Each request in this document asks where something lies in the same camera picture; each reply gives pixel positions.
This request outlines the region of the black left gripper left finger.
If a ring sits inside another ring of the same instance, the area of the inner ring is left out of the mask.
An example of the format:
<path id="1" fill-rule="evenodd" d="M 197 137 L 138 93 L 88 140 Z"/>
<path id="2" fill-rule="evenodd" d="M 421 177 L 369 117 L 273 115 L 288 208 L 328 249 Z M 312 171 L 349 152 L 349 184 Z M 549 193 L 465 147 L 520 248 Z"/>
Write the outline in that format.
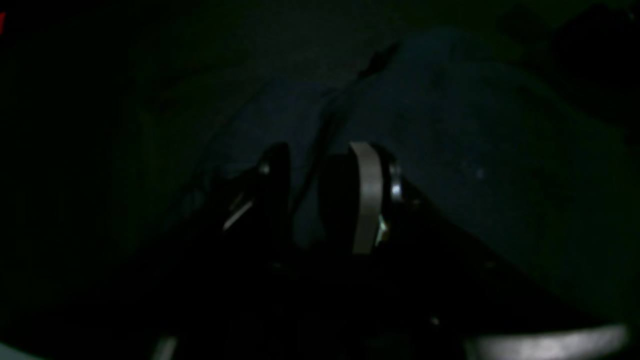
<path id="1" fill-rule="evenodd" d="M 256 165 L 237 177 L 239 189 L 221 234 L 250 255 L 282 257 L 291 239 L 291 155 L 285 142 L 269 146 Z"/>

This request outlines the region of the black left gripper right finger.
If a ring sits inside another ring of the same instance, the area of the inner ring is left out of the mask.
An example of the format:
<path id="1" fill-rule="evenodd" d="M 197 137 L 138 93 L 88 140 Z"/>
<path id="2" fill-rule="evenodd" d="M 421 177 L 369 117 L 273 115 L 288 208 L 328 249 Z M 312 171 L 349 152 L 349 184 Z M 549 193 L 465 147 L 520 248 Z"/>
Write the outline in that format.
<path id="1" fill-rule="evenodd" d="M 402 167 L 384 146 L 350 142 L 323 162 L 318 211 L 327 239 L 348 255 L 372 255 L 390 237 L 402 205 Z"/>

